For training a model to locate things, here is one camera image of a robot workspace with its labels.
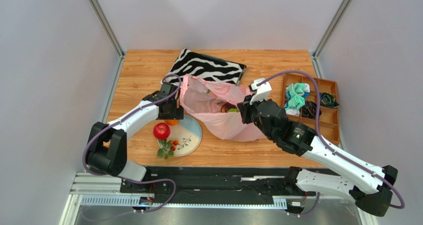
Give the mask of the orange fruit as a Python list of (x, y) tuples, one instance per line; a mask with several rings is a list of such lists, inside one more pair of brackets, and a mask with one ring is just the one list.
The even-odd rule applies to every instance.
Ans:
[(179, 123), (180, 120), (172, 119), (172, 120), (164, 120), (164, 122), (169, 126), (175, 126)]

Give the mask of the pink printed plastic bag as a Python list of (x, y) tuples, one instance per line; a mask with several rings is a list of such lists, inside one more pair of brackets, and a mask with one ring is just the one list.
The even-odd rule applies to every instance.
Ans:
[(188, 114), (203, 122), (219, 139), (252, 142), (264, 139), (264, 134), (253, 123), (242, 123), (240, 112), (221, 112), (224, 104), (236, 106), (247, 95), (251, 95), (251, 91), (244, 86), (185, 75), (180, 105)]

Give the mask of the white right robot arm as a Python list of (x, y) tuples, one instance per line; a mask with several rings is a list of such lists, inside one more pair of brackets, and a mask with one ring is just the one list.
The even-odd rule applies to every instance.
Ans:
[(371, 165), (343, 150), (331, 149), (328, 140), (307, 125), (290, 120), (272, 100), (251, 102), (251, 96), (246, 96), (237, 108), (244, 124), (254, 124), (284, 152), (313, 160), (335, 172), (318, 174), (292, 166), (283, 179), (286, 187), (342, 197), (364, 212), (385, 216), (394, 193), (396, 168)]

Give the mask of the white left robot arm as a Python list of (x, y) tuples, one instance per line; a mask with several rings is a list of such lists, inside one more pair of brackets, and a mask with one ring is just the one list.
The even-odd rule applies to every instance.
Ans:
[(179, 90), (180, 86), (163, 82), (160, 90), (144, 97), (122, 117), (109, 123), (95, 123), (82, 156), (86, 171), (141, 182), (147, 168), (128, 159), (128, 140), (154, 120), (183, 119), (183, 108), (177, 106)]

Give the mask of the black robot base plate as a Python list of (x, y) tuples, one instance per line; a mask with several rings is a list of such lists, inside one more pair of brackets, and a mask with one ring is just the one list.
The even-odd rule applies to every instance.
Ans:
[(149, 166), (144, 180), (153, 180), (152, 185), (122, 182), (120, 192), (150, 193), (161, 203), (172, 194), (172, 179), (174, 204), (270, 205), (274, 196), (315, 195), (284, 184), (287, 173), (287, 168)]

